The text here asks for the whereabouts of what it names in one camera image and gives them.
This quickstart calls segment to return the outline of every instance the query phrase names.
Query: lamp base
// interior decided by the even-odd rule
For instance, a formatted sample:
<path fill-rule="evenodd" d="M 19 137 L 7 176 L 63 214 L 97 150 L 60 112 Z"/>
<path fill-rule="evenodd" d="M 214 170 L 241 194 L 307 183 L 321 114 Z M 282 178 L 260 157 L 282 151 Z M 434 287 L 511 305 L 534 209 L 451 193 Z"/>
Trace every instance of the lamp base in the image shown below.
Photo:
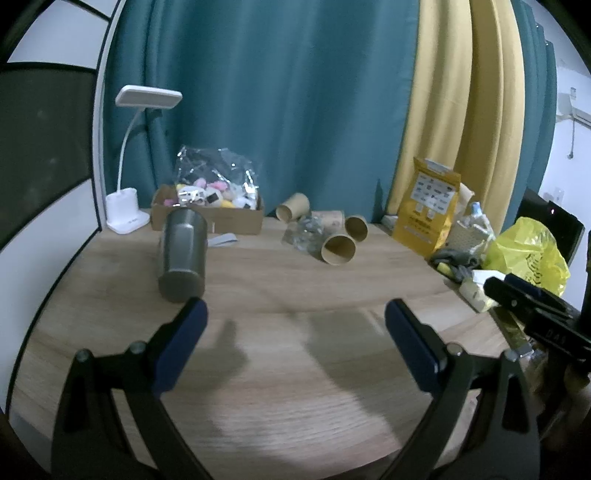
<path fill-rule="evenodd" d="M 150 221 L 150 214 L 142 212 L 138 207 L 136 189 L 128 188 L 109 193 L 105 200 L 107 226 L 115 233 L 131 233 Z"/>

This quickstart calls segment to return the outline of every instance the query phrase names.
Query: teal curtain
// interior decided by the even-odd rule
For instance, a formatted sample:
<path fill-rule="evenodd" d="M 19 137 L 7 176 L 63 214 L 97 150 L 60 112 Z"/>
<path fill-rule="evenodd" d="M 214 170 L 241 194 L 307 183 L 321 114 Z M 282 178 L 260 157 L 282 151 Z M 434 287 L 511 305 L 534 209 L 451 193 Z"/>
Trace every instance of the teal curtain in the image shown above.
<path fill-rule="evenodd" d="M 228 147 L 258 167 L 269 212 L 294 192 L 378 219 L 404 130 L 418 0 L 128 0 L 109 53 L 104 168 L 115 188 L 126 84 L 180 90 L 132 130 L 122 185 L 149 205 L 176 152 Z"/>
<path fill-rule="evenodd" d="M 545 40 L 531 7 L 511 0 L 523 51 L 525 72 L 525 118 L 519 166 L 503 230 L 515 223 L 526 188 L 537 192 L 554 137 L 556 115 L 556 61 L 554 48 Z"/>

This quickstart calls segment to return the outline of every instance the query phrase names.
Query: black monitor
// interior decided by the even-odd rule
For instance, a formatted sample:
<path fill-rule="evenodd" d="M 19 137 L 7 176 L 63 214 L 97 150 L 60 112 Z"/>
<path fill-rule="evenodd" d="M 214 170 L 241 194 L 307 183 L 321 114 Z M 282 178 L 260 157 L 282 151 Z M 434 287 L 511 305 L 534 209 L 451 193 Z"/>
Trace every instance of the black monitor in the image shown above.
<path fill-rule="evenodd" d="M 558 251 L 570 266 L 585 232 L 585 226 L 575 215 L 527 189 L 517 211 L 517 218 L 519 217 L 533 218 L 548 227 L 556 238 Z"/>

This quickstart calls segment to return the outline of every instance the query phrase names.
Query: cardboard box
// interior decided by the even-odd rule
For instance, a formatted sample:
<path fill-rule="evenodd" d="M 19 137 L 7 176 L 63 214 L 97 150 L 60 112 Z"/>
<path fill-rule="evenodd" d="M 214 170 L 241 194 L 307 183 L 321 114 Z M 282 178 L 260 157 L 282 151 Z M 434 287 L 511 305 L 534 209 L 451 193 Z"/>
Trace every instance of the cardboard box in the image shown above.
<path fill-rule="evenodd" d="M 178 202 L 177 189 L 172 185 L 161 185 L 152 198 L 150 223 L 152 229 L 161 231 L 167 215 L 183 207 L 167 207 L 163 203 L 166 199 Z M 237 233 L 241 235 L 258 235 L 261 233 L 264 203 L 259 196 L 256 210 L 241 208 L 215 208 L 191 205 L 189 208 L 201 213 L 207 220 L 207 230 L 210 233 Z"/>

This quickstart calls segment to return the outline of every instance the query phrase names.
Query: yellow plastic bag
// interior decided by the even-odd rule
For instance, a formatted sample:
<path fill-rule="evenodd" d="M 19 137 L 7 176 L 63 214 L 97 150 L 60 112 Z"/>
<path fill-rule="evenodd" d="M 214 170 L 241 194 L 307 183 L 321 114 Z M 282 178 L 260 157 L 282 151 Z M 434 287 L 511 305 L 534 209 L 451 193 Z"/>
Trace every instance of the yellow plastic bag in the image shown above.
<path fill-rule="evenodd" d="M 491 242 L 482 268 L 513 273 L 556 295 L 563 294 L 570 277 L 550 230 L 526 217 L 518 218 L 515 225 Z"/>

